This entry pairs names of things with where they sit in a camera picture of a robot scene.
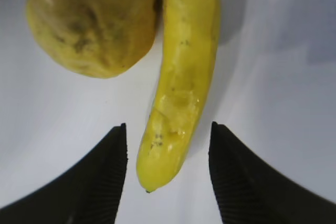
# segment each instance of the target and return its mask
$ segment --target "brown spot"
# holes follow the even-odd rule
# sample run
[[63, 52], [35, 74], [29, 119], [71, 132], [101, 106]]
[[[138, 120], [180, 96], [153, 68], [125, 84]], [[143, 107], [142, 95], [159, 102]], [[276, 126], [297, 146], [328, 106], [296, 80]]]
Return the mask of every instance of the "brown spot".
[[92, 43], [90, 39], [80, 39], [79, 41], [77, 41], [77, 43], [74, 45], [76, 53], [82, 52], [84, 47], [90, 43]]
[[87, 8], [86, 14], [89, 16], [89, 18], [91, 19], [91, 21], [94, 24], [96, 24], [98, 22], [98, 18], [97, 18], [96, 14], [94, 13], [94, 11], [92, 9]]
[[62, 37], [59, 37], [58, 35], [54, 34], [54, 38], [61, 43], [65, 43], [65, 39], [63, 39]]
[[76, 33], [83, 33], [85, 28], [80, 22], [73, 22], [68, 25], [68, 28]]

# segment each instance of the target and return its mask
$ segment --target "banana peel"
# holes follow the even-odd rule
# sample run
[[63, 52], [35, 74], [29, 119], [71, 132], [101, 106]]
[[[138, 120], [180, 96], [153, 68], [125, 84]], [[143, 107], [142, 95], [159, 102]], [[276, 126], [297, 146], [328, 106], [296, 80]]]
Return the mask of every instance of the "banana peel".
[[221, 0], [163, 0], [163, 62], [136, 170], [147, 192], [180, 171], [213, 76]]

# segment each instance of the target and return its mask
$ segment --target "yellow banana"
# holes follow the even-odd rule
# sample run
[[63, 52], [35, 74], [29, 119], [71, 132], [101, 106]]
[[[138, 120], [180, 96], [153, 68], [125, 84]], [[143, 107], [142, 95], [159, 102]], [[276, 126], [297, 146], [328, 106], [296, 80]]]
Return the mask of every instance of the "yellow banana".
[[180, 171], [211, 85], [221, 0], [163, 0], [163, 62], [137, 174], [151, 192]]

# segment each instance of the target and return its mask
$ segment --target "lemon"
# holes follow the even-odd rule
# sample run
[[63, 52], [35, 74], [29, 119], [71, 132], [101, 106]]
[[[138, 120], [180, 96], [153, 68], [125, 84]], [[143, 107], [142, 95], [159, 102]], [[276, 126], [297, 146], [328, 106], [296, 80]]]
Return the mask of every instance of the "lemon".
[[27, 0], [35, 41], [66, 69], [115, 77], [151, 49], [157, 0]]

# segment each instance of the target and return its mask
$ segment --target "dark blemish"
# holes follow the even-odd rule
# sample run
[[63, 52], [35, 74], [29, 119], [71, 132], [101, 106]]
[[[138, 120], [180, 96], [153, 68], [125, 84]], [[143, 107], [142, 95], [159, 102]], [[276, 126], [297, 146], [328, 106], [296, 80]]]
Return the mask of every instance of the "dark blemish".
[[59, 37], [58, 35], [54, 35], [54, 38], [58, 41], [58, 42], [61, 42], [61, 43], [65, 43], [65, 40], [61, 37]]
[[83, 25], [79, 22], [74, 22], [68, 25], [68, 28], [76, 33], [82, 33], [84, 32], [85, 28]]
[[187, 46], [189, 46], [190, 42], [189, 42], [189, 40], [186, 39], [185, 41], [181, 41], [180, 45], [187, 45]]
[[90, 39], [80, 39], [79, 41], [77, 41], [77, 43], [74, 44], [74, 49], [76, 53], [82, 52], [83, 48], [90, 43], [92, 43]]
[[98, 18], [97, 18], [97, 16], [96, 16], [96, 14], [94, 13], [94, 11], [92, 10], [92, 9], [87, 9], [86, 10], [86, 13], [87, 13], [87, 15], [89, 16], [89, 18], [91, 19], [91, 21], [93, 22], [93, 23], [97, 23], [98, 22]]

